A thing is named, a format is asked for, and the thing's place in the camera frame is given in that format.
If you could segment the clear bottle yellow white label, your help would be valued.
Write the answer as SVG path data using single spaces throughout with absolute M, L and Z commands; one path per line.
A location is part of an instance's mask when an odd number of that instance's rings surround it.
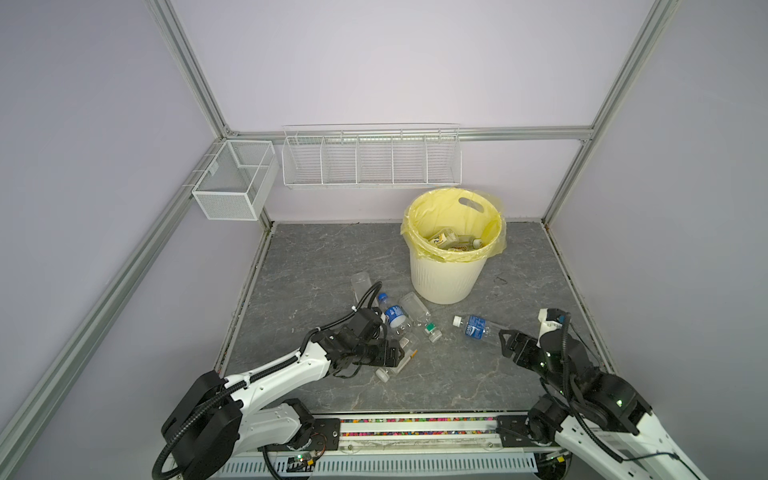
M 413 360 L 419 351 L 420 341 L 414 334 L 403 335 L 399 340 L 403 356 L 395 367 L 381 367 L 375 371 L 375 377 L 384 383 L 397 377 Z

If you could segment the blue label bottle white cap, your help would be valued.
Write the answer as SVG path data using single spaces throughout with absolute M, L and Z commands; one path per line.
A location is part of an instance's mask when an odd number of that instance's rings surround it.
M 476 315 L 455 315 L 452 325 L 467 338 L 484 341 L 495 346 L 502 344 L 501 332 L 508 329 L 507 326 Z

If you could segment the clear bottle green white label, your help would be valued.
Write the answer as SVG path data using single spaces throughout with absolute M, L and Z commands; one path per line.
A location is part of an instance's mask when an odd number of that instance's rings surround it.
M 436 248 L 448 250 L 459 243 L 459 236 L 451 228 L 443 228 L 429 238 L 428 242 Z

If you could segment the green bottle yellow cap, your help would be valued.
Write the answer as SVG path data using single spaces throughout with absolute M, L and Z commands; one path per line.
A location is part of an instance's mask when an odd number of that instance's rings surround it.
M 451 251 L 475 251 L 484 247 L 481 239 L 473 236 L 459 236 L 451 242 L 447 249 Z

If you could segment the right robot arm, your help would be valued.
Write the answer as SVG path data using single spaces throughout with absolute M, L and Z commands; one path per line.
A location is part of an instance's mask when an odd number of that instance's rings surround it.
M 502 415 L 503 445 L 524 441 L 557 447 L 537 465 L 543 478 L 561 479 L 566 458 L 587 463 L 607 479 L 702 479 L 704 473 L 671 439 L 650 403 L 623 378 L 601 370 L 567 329 L 534 338 L 499 334 L 501 353 L 538 375 L 545 392 L 525 415 Z

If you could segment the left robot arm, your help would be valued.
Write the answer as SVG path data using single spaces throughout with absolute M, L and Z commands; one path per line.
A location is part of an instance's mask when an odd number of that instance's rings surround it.
M 228 377 L 200 375 L 161 427 L 165 444 L 152 478 L 208 479 L 241 452 L 308 445 L 315 419 L 289 393 L 328 376 L 345 379 L 348 369 L 395 367 L 405 357 L 373 304 L 381 287 L 373 283 L 348 313 L 311 329 L 276 360 Z

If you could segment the white plastic waste bin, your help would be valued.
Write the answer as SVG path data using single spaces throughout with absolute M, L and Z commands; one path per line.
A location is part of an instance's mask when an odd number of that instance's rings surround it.
M 472 291 L 486 262 L 449 264 L 410 254 L 411 281 L 416 293 L 429 302 L 450 305 L 465 299 Z

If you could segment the yellow plastic bin liner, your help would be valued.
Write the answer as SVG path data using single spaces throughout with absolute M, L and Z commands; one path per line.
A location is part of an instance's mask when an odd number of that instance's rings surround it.
M 506 249 L 507 222 L 501 200 L 463 188 L 438 188 L 418 196 L 406 208 L 401 235 L 419 258 L 457 264 L 486 260 Z M 475 250 L 444 249 L 432 239 L 440 233 L 471 236 L 482 242 Z

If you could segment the clear bottle blue label cap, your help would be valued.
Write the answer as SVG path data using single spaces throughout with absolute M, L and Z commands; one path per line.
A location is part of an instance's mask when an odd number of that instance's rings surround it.
M 377 296 L 377 301 L 382 313 L 385 315 L 388 326 L 391 329 L 398 329 L 403 327 L 408 320 L 408 317 L 403 308 L 394 302 L 388 294 L 382 292 Z

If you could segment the clear bottle red green label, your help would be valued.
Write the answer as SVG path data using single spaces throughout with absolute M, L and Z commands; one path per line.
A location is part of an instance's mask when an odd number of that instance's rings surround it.
M 354 294 L 355 304 L 360 302 L 371 286 L 372 281 L 370 274 L 367 271 L 357 272 L 351 276 L 351 287 Z

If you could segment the clear bottle green neck label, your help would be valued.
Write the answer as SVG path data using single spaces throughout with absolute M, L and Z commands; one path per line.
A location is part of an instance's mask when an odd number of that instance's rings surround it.
M 442 338 L 442 331 L 434 323 L 430 310 L 415 292 L 405 294 L 400 299 L 400 305 L 413 325 L 431 343 L 435 343 Z

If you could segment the small white mesh basket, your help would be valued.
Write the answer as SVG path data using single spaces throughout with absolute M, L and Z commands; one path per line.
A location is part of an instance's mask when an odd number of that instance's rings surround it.
M 278 172 L 272 142 L 224 140 L 192 194 L 209 220 L 258 221 Z

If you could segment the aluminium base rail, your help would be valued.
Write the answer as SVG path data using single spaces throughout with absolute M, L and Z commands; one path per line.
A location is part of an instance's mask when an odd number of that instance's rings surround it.
M 534 429 L 524 413 L 321 417 L 310 446 L 241 453 L 218 479 L 563 479 L 579 459 L 605 479 L 701 479 L 703 473 L 645 417 L 643 433 L 603 432 L 567 417 Z

